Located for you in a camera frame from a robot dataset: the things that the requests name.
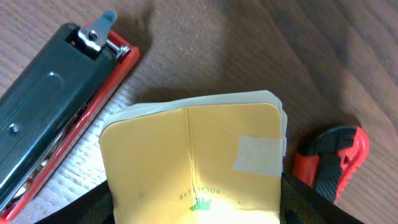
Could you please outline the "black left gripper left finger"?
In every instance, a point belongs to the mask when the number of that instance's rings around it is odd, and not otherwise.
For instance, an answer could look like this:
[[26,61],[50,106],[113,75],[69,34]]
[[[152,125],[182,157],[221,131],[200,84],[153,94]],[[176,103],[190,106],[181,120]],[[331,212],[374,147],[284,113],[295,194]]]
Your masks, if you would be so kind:
[[113,198],[105,181],[35,224],[115,224]]

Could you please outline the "yellow sticky note pad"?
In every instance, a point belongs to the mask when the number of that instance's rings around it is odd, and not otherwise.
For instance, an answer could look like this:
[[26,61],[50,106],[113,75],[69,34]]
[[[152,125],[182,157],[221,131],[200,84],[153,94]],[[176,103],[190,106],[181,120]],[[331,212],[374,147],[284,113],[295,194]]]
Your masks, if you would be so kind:
[[287,115],[269,91],[139,103],[99,143],[116,223],[279,223]]

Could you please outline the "red black stapler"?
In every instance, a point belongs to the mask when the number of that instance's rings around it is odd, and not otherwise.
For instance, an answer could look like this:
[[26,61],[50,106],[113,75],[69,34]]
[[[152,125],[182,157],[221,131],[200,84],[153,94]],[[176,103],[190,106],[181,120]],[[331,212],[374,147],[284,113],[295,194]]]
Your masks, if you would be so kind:
[[37,195],[137,62],[112,10],[62,25],[1,97],[1,222]]

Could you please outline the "red utility knife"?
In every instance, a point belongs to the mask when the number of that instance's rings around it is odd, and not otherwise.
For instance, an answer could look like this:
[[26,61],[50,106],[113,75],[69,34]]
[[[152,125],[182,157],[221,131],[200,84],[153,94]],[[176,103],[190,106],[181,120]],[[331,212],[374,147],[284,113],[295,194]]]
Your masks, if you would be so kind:
[[369,138],[362,128],[335,126],[302,141],[292,174],[336,203],[369,151]]

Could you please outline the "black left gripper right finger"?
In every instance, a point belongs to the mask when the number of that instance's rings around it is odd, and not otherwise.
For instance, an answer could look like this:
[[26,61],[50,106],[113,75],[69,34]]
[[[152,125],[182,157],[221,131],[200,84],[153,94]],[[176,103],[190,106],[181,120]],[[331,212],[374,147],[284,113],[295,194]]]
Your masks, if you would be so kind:
[[282,174],[281,224],[363,224],[289,173]]

